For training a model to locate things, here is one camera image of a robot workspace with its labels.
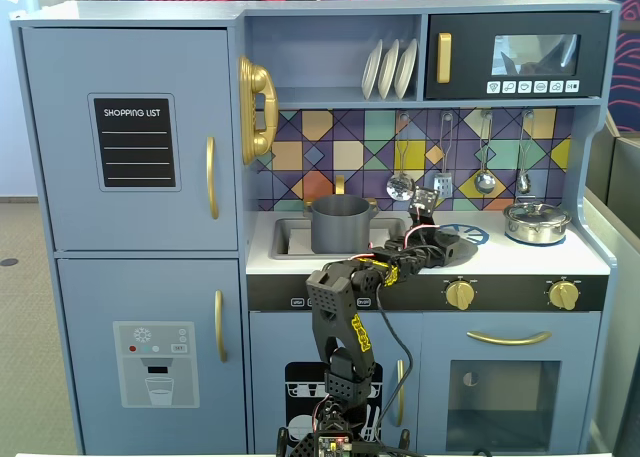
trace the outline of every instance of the hanging ladle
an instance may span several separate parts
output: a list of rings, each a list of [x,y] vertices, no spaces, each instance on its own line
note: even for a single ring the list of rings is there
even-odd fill
[[[492,130],[492,114],[490,110],[482,111],[482,127],[480,127],[480,172],[476,175],[475,186],[476,190],[481,194],[490,194],[496,188],[495,177],[487,170],[487,160],[489,157],[489,144],[491,144],[491,130]],[[489,122],[489,135],[487,135],[487,143],[482,145],[482,136],[484,134],[484,124]]]
[[[407,150],[409,149],[409,129],[407,124],[409,122],[409,114],[403,112],[400,114],[400,121],[405,124],[405,127],[398,133],[396,137],[396,148],[400,153],[400,173],[392,175],[387,181],[387,193],[393,200],[399,202],[411,200],[416,188],[414,180],[405,173],[405,159],[407,156]],[[404,140],[404,149],[400,149],[400,142]]]
[[[526,120],[531,120],[531,133],[527,142],[525,143],[523,140],[524,137],[524,123]],[[531,192],[531,179],[529,179],[529,175],[527,173],[526,165],[527,165],[527,153],[531,148],[531,141],[533,140],[533,132],[534,132],[534,124],[535,119],[533,115],[533,110],[527,110],[522,114],[522,128],[520,129],[520,171],[518,172],[518,181],[516,183],[516,188],[518,192],[521,194],[528,194]]]

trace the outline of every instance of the toy kitchen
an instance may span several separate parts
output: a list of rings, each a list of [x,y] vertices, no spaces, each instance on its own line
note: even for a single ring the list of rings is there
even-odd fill
[[[608,0],[14,19],[80,452],[273,454],[281,427],[296,447],[329,392],[306,282],[346,262],[393,270],[354,300],[362,440],[585,453],[616,261],[582,202],[618,19]]]

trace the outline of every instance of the gray pot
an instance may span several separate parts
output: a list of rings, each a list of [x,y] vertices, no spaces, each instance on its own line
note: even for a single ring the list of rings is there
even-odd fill
[[[511,204],[503,213],[506,218],[505,234],[525,244],[558,243],[571,222],[566,210],[539,202]]]
[[[311,250],[316,254],[357,254],[369,248],[376,204],[355,195],[327,195],[305,211],[311,218]]]

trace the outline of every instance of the colorful tile backsplash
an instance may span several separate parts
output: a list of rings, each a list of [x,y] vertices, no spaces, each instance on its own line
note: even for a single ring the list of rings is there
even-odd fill
[[[399,116],[406,112],[408,122]],[[441,110],[298,110],[281,111],[271,152],[255,163],[261,210],[302,210],[305,200],[331,194],[337,175],[345,177],[345,191],[374,197],[381,210],[404,210],[386,183],[399,171],[406,146],[405,172],[421,186],[433,186],[441,171]],[[480,194],[474,178],[480,168],[480,109],[453,109],[453,139],[447,170],[453,174],[453,198],[439,210],[502,210],[514,201],[519,165],[522,109],[492,109],[492,140],[487,168],[496,189]],[[529,195],[559,204],[569,158],[572,108],[536,109],[534,125],[525,123],[524,138],[533,132],[527,153],[532,191]],[[450,125],[444,131],[447,147]]]

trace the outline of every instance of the circuit board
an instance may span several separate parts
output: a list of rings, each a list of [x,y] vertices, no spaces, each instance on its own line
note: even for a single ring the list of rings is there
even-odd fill
[[[317,457],[351,457],[352,444],[348,436],[318,436]]]

